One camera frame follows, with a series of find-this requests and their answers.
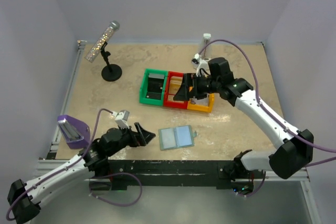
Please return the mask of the gold credit card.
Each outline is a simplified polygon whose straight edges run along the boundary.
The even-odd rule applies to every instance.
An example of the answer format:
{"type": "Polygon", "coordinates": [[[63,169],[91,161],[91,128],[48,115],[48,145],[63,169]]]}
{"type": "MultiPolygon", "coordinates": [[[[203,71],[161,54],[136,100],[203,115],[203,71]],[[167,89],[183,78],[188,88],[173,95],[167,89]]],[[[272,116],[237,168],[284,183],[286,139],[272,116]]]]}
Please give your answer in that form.
{"type": "Polygon", "coordinates": [[[174,95],[169,94],[169,95],[167,96],[167,101],[168,101],[168,102],[176,102],[176,101],[174,100],[174,95]]]}

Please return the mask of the white VIP credit card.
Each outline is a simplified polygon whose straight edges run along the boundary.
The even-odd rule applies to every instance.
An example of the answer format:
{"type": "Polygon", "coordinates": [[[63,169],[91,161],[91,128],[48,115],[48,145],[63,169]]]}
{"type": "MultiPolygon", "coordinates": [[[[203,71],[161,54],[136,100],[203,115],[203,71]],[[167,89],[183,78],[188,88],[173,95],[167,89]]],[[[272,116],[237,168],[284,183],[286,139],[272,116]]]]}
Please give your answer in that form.
{"type": "Polygon", "coordinates": [[[203,99],[192,98],[190,100],[190,104],[192,104],[192,105],[208,106],[208,104],[209,104],[209,98],[203,98],[203,99]]]}

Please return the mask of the teal leather card holder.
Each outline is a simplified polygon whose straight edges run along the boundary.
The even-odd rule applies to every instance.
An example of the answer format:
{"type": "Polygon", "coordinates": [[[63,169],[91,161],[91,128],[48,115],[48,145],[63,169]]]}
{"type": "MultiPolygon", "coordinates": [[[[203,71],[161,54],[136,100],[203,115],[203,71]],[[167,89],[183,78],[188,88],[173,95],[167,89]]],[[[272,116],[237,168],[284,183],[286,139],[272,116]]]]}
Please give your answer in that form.
{"type": "Polygon", "coordinates": [[[159,129],[160,150],[173,150],[194,146],[197,132],[190,125],[159,129]]]}

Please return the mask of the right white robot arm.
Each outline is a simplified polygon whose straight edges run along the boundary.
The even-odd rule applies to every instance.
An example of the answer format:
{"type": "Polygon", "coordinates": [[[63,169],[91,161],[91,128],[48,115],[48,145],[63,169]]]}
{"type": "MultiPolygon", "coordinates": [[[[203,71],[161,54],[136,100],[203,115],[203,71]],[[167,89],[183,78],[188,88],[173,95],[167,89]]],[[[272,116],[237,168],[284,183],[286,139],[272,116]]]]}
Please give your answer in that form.
{"type": "Polygon", "coordinates": [[[287,123],[262,99],[257,98],[253,86],[243,78],[235,78],[229,62],[223,58],[209,61],[209,74],[185,73],[174,101],[203,99],[212,93],[228,101],[246,114],[270,139],[275,151],[247,150],[234,158],[227,169],[232,180],[245,178],[253,170],[273,171],[287,179],[312,161],[313,134],[287,123]]]}

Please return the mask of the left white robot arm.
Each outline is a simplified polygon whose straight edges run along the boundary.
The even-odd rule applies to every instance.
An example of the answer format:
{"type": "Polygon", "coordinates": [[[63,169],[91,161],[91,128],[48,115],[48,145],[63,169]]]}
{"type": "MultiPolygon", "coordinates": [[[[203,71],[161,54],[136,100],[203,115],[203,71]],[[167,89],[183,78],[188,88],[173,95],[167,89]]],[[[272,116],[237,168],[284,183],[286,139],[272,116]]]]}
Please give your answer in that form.
{"type": "Polygon", "coordinates": [[[145,130],[138,122],[134,125],[135,131],[130,127],[110,128],[61,166],[27,182],[22,179],[12,182],[7,196],[9,209],[6,219],[27,223],[40,213],[44,203],[71,183],[94,176],[105,177],[110,168],[109,157],[127,146],[147,146],[155,138],[155,133],[145,130]]]}

